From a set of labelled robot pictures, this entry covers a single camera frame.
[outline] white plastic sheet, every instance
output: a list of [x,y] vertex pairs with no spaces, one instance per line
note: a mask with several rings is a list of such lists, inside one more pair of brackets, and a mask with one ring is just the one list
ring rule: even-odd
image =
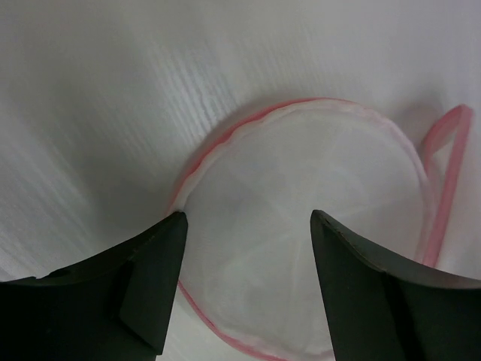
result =
[[[480,13],[477,0],[2,2],[0,278],[154,224],[189,154],[239,113],[349,99],[416,146],[459,103],[481,114]],[[438,264],[476,278],[479,159],[471,141]],[[248,359],[189,312],[175,306],[163,359]]]

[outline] laundry bag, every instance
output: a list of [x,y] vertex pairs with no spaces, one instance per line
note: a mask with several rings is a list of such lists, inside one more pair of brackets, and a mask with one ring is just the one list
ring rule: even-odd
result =
[[235,123],[196,155],[172,196],[168,211],[189,220],[183,295],[251,356],[330,357],[312,210],[436,266],[472,115],[454,108],[420,153],[391,120],[339,99],[284,102]]

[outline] pink trim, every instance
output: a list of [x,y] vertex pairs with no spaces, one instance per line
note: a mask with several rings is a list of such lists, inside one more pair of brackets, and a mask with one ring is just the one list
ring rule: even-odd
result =
[[431,167],[431,160],[433,156],[443,147],[447,138],[457,130],[452,151],[449,156],[440,204],[437,209],[436,217],[434,218],[431,234],[428,238],[428,245],[422,260],[423,264],[430,267],[436,266],[443,245],[472,119],[473,110],[467,105],[459,105],[448,111],[438,122],[436,122],[424,140],[424,167],[428,178],[432,178],[433,170]]
[[[298,103],[305,103],[305,102],[312,102],[312,101],[319,101],[319,100],[332,100],[336,101],[339,104],[346,104],[346,105],[357,105],[361,107],[362,109],[366,111],[372,111],[369,108],[365,108],[362,105],[359,105],[358,103],[355,102],[350,102],[348,100],[344,99],[334,99],[334,98],[306,98],[306,99],[296,99],[296,100],[290,100],[287,102],[282,102],[277,105],[273,105],[269,108],[266,108],[258,113],[255,113],[248,118],[241,120],[238,123],[235,123],[233,126],[228,128],[226,131],[224,131],[215,141],[213,141],[206,150],[204,150],[198,157],[195,158],[195,161],[193,164],[188,168],[187,172],[182,176],[180,179],[178,185],[174,188],[174,193],[173,196],[168,203],[168,211],[167,214],[170,214],[173,211],[173,206],[174,203],[177,199],[177,197],[180,194],[180,191],[184,187],[186,181],[199,170],[201,167],[203,161],[205,158],[213,151],[215,150],[219,145],[222,145],[226,142],[228,142],[234,132],[239,129],[240,127],[248,124],[248,123],[254,123],[257,121],[262,120],[264,117],[269,115],[269,113],[272,113],[273,111],[277,111],[281,108],[288,107],[290,105],[298,104]],[[373,114],[377,115],[376,120],[387,120],[384,117],[381,117],[379,114],[377,114],[375,111],[372,111]],[[413,164],[416,167],[416,171],[419,173],[424,173],[423,167],[419,161],[419,157],[417,156],[416,150],[412,146],[411,143],[407,144],[405,137],[403,136],[402,132],[397,128],[397,127],[392,127],[392,135],[396,138],[396,140],[399,141],[401,146],[407,151],[407,154],[410,156],[411,160],[413,161]],[[423,190],[424,195],[424,201],[425,201],[425,213],[424,213],[424,218],[425,220],[431,219],[431,208],[428,207],[428,205],[431,203],[431,199],[428,197],[428,190],[424,189]],[[422,237],[425,235],[426,230],[422,230]],[[180,288],[180,291],[186,298],[187,302],[191,305],[192,309],[194,312],[198,315],[198,317],[205,323],[207,327],[215,334],[217,335],[220,339],[222,339],[226,344],[232,346],[233,348],[239,350],[240,352],[243,352],[247,355],[259,358],[259,359],[264,359],[266,361],[290,361],[288,359],[280,358],[277,356],[273,355],[268,355],[266,353],[262,353],[260,351],[257,351],[253,347],[249,346],[248,344],[244,344],[243,342],[237,340],[236,338],[232,338],[231,336],[226,335],[222,331],[220,331],[217,326],[202,312],[202,310],[199,308],[195,300],[190,296],[189,292],[186,290],[186,288],[182,285],[182,283],[179,281],[178,286]]]

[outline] black plastic object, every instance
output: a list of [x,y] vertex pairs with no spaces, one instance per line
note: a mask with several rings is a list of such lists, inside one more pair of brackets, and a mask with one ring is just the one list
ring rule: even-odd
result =
[[314,211],[336,361],[481,360],[481,281],[420,265]]
[[152,361],[162,353],[186,243],[174,213],[42,279],[0,283],[0,360]]

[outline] white mesh fabric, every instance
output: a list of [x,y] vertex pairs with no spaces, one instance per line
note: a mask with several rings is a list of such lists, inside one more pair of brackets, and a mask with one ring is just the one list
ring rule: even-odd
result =
[[331,356],[310,213],[413,258],[425,190],[412,145],[378,114],[332,100],[279,109],[237,129],[185,182],[174,204],[189,219],[180,281],[243,350]]

